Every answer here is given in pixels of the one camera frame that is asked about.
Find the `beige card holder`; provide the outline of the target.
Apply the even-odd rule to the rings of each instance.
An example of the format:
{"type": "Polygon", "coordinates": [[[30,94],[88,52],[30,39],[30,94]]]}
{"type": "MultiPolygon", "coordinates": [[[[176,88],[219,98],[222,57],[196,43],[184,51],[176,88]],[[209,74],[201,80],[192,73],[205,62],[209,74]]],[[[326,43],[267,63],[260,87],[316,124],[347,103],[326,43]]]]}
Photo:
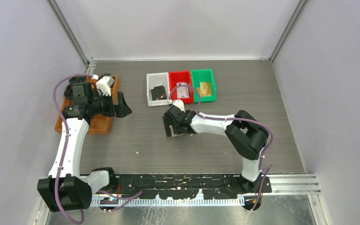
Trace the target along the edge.
{"type": "Polygon", "coordinates": [[[184,126],[170,125],[169,130],[172,137],[189,134],[188,128],[184,126]]]}

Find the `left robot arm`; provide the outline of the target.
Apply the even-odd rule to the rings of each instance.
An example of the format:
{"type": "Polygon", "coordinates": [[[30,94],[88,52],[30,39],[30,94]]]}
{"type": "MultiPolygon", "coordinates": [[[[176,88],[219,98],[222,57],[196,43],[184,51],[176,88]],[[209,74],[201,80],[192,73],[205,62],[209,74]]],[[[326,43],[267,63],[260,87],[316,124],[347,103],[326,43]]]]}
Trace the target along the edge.
{"type": "Polygon", "coordinates": [[[122,92],[113,103],[110,86],[91,82],[72,85],[70,104],[61,111],[62,135],[55,162],[47,176],[37,183],[37,190],[52,212],[84,210],[92,196],[103,190],[116,191],[118,180],[111,167],[94,169],[86,178],[80,177],[80,159],[84,139],[96,115],[123,118],[132,113],[122,92]]]}

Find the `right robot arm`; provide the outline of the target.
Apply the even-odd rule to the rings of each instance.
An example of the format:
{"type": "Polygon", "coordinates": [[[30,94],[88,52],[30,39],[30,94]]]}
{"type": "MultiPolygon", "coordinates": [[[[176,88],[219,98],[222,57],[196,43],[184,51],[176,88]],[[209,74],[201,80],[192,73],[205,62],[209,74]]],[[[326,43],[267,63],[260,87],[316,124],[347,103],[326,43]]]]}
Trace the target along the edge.
{"type": "Polygon", "coordinates": [[[201,133],[226,136],[242,157],[242,188],[249,193],[259,188],[263,151],[267,146],[269,132],[248,112],[239,110],[227,116],[208,115],[184,111],[172,105],[163,114],[163,123],[168,137],[201,133]]]}

